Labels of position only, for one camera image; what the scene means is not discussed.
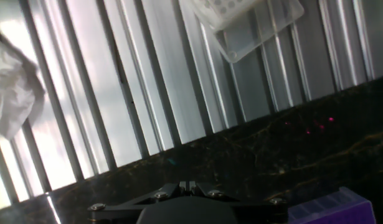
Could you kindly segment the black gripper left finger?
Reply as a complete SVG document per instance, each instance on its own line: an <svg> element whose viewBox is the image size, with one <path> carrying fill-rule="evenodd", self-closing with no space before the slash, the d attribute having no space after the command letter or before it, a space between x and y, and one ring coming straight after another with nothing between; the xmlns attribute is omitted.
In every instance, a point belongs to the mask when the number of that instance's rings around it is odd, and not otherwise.
<svg viewBox="0 0 383 224"><path fill-rule="evenodd" d="M95 203L87 208L90 223L136 223L141 212L150 205L165 202L169 199L185 196L187 182L164 184L158 190L144 194L130 201L108 205Z"/></svg>

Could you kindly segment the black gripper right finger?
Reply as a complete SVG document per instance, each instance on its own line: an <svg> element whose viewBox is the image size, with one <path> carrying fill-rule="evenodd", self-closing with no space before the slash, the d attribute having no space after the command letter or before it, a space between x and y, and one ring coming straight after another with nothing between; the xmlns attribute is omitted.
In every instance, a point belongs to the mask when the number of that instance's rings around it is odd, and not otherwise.
<svg viewBox="0 0 383 224"><path fill-rule="evenodd" d="M204 197L224 202L232 209L237 223L288 223L288 203L285 199L263 202L250 198L240 198L215 189L208 183L195 183L189 188L192 196Z"/></svg>

